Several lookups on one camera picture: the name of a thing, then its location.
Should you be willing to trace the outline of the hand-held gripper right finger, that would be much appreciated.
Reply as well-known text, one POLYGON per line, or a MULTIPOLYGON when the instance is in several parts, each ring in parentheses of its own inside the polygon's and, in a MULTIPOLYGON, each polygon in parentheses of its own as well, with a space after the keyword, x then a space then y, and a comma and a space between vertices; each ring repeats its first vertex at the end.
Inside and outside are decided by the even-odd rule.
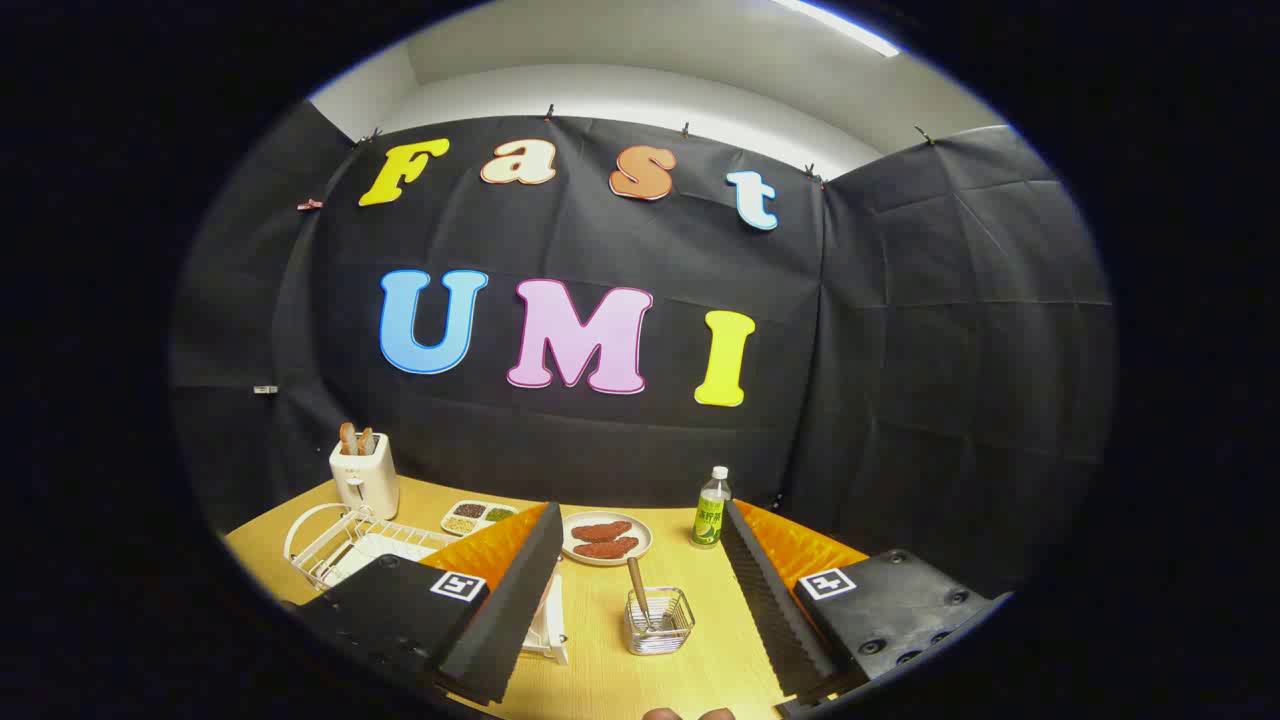
POLYGON ((914 552, 868 556, 740 500, 724 510, 722 544, 783 692, 781 714, 878 694, 1009 600, 914 552))

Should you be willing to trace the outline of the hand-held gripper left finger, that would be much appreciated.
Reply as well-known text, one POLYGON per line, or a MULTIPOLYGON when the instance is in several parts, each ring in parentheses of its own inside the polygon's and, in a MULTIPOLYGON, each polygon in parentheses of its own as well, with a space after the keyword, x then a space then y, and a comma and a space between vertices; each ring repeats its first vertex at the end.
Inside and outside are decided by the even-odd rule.
POLYGON ((380 553, 292 612, 407 691, 489 705, 506 696, 562 539, 561 506, 539 503, 425 559, 380 553))

